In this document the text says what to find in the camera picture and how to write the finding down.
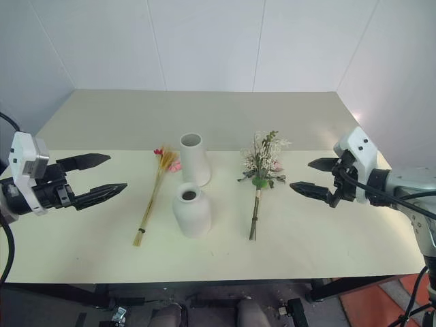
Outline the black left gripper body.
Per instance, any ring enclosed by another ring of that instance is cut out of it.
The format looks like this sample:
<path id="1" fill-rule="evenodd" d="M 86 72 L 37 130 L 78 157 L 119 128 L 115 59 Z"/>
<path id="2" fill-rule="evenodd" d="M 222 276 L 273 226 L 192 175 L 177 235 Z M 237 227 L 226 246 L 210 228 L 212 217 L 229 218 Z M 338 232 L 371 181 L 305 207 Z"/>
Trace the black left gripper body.
<path id="1" fill-rule="evenodd" d="M 59 163 L 46 167 L 42 177 L 35 179 L 35 195 L 43 208 L 67 208 L 73 206 L 75 195 L 67 182 L 66 171 Z"/>

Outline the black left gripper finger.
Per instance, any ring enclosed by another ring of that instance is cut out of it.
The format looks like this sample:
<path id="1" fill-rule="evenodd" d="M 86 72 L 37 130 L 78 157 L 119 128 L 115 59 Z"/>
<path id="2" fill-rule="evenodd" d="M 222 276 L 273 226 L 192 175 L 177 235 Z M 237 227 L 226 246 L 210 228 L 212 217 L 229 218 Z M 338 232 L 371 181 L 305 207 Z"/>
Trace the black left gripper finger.
<path id="1" fill-rule="evenodd" d="M 57 160 L 57 174 L 65 176 L 67 172 L 72 170 L 87 170 L 94 168 L 105 161 L 111 159 L 111 156 L 100 153 L 87 153 L 64 159 Z"/>
<path id="2" fill-rule="evenodd" d="M 83 210 L 85 208 L 101 204 L 102 202 L 115 197 L 126 187 L 127 183 L 115 183 L 92 188 L 88 193 L 75 196 L 74 200 L 72 201 L 72 205 L 76 210 Z"/>

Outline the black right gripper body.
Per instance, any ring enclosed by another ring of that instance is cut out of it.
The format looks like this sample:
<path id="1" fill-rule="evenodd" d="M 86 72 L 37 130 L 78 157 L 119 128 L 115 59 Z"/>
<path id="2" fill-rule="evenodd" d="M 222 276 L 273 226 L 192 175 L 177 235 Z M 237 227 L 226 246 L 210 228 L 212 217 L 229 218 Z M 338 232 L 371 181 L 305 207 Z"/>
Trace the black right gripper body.
<path id="1" fill-rule="evenodd" d="M 335 208 L 341 200 L 353 202 L 356 198 L 356 185 L 358 171 L 354 166 L 356 158 L 349 150 L 345 150 L 332 166 L 334 186 L 336 190 L 329 196 L 328 204 Z"/>

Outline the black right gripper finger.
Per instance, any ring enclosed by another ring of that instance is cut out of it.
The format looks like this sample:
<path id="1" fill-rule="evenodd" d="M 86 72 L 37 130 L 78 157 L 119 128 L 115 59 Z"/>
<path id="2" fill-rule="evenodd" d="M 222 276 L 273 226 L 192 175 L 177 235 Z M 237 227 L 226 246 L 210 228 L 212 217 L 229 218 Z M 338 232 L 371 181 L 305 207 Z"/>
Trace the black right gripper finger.
<path id="1" fill-rule="evenodd" d="M 332 174 L 336 174 L 338 170 L 339 158 L 328 158 L 323 157 L 319 159 L 315 159 L 309 162 L 307 165 L 310 168 L 322 171 L 322 172 L 331 172 Z"/>
<path id="2" fill-rule="evenodd" d="M 329 188 L 322 187 L 314 183 L 299 181 L 290 183 L 290 188 L 304 197 L 321 200 L 327 204 L 330 203 L 332 197 L 332 193 L 330 192 Z"/>

